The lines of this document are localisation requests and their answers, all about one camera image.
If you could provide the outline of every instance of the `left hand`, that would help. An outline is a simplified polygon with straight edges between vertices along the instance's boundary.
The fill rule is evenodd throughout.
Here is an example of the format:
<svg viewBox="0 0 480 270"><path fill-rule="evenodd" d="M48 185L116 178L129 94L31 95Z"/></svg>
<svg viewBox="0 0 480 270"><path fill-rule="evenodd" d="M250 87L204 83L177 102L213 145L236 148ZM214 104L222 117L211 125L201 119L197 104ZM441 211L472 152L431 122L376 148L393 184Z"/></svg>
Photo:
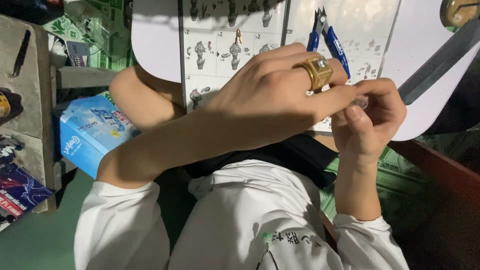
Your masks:
<svg viewBox="0 0 480 270"><path fill-rule="evenodd" d="M368 107L349 106L332 115L332 132L341 160L351 165L377 163L407 115L395 83L387 78L356 83L357 95L368 97Z"/></svg>

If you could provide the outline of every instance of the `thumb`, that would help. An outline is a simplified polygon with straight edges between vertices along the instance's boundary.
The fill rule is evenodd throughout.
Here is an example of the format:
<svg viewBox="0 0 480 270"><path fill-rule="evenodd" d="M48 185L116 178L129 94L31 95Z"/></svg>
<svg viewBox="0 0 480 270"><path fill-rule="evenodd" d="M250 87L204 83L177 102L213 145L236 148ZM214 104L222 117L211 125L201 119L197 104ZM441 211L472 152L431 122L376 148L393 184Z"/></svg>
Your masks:
<svg viewBox="0 0 480 270"><path fill-rule="evenodd" d="M350 130L359 137L361 142L369 142L373 139L375 134L373 123L359 106L348 106L344 109L344 115Z"/></svg>

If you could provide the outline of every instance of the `gold ring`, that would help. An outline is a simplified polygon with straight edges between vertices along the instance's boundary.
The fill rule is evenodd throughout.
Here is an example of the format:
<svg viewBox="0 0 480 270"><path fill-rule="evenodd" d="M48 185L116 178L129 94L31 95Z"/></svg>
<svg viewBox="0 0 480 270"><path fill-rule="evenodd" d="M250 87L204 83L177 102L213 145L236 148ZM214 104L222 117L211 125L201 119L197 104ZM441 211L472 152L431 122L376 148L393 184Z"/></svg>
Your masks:
<svg viewBox="0 0 480 270"><path fill-rule="evenodd" d="M292 68L298 67L304 68L310 76L312 86L309 91L321 89L323 86L328 84L333 74L332 67L330 67L327 60L322 55L319 57L306 59L303 62L293 65Z"/></svg>

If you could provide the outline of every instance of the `shirt sleeve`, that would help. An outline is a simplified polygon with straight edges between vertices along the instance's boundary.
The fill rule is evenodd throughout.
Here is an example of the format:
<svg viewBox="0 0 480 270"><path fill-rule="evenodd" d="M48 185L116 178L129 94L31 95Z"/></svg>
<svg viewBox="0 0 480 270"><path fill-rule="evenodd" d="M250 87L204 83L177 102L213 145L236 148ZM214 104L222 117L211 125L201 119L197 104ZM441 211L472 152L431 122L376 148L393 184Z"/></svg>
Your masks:
<svg viewBox="0 0 480 270"><path fill-rule="evenodd" d="M402 250L392 237L390 225L379 217L372 221L337 214L338 254L344 269L408 269Z"/></svg>
<svg viewBox="0 0 480 270"><path fill-rule="evenodd" d="M137 189L94 182L75 232L76 269L166 269L169 242L159 192L153 182Z"/></svg>

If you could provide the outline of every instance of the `fingernail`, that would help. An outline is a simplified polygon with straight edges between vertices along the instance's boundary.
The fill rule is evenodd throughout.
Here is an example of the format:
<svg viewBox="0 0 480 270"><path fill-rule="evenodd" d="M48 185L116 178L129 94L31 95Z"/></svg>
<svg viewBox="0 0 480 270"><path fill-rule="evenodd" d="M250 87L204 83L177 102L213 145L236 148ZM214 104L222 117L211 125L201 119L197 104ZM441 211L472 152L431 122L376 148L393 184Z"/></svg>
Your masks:
<svg viewBox="0 0 480 270"><path fill-rule="evenodd" d="M362 116L362 110L359 106L350 106L347 108L348 117L353 120L359 120Z"/></svg>

